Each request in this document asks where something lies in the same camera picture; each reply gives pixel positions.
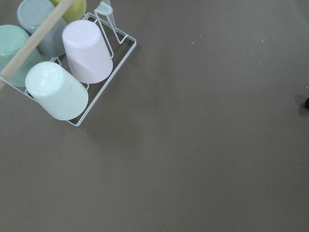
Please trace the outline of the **dark red cherries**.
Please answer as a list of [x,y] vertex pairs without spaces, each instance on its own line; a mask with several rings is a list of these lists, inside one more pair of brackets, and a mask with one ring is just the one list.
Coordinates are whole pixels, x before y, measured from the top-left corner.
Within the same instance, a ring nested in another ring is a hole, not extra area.
[[306,109],[309,109],[309,98],[306,99],[305,103],[304,103],[304,107]]

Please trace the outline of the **pink plastic cup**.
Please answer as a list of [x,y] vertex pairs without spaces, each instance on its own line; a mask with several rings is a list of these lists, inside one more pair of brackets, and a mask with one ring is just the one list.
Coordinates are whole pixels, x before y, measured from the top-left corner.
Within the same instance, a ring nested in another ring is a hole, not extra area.
[[88,20],[76,20],[63,30],[62,40],[71,74],[85,84],[109,77],[113,61],[99,27]]

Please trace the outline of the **white plastic cup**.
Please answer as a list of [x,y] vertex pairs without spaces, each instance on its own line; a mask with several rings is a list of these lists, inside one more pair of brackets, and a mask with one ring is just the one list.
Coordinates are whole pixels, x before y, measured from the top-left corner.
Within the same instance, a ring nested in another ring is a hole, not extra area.
[[34,100],[57,120],[76,118],[88,104],[84,85],[55,62],[33,66],[26,75],[25,86]]

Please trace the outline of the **yellow plastic cup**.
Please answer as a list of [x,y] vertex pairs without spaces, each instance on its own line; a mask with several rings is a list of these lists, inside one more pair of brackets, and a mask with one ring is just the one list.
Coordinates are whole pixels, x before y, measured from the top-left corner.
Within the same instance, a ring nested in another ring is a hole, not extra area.
[[54,5],[55,8],[47,17],[49,22],[56,22],[62,18],[66,24],[69,24],[76,20],[82,19],[86,12],[85,0],[70,0],[71,4],[66,4],[66,8],[63,7],[62,2],[68,2],[67,0],[51,0],[50,2]]

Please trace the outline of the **mint green plastic cup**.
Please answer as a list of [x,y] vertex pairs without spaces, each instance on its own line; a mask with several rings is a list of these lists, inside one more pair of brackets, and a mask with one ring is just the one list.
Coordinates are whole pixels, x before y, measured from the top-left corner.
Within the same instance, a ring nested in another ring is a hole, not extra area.
[[[0,70],[9,63],[14,55],[29,39],[28,33],[15,25],[2,25],[0,27]],[[25,78],[28,71],[36,64],[44,62],[37,48],[29,55],[16,73],[9,79],[15,87],[25,87]]]

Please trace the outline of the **grey plastic cup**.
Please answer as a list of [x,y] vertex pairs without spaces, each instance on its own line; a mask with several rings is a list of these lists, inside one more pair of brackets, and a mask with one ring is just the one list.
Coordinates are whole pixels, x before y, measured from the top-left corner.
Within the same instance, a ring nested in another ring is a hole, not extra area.
[[[24,30],[32,35],[35,30],[54,10],[54,5],[48,0],[24,0],[17,9],[17,19]],[[59,19],[37,46],[41,55],[49,58],[65,54],[62,32],[67,23]]]

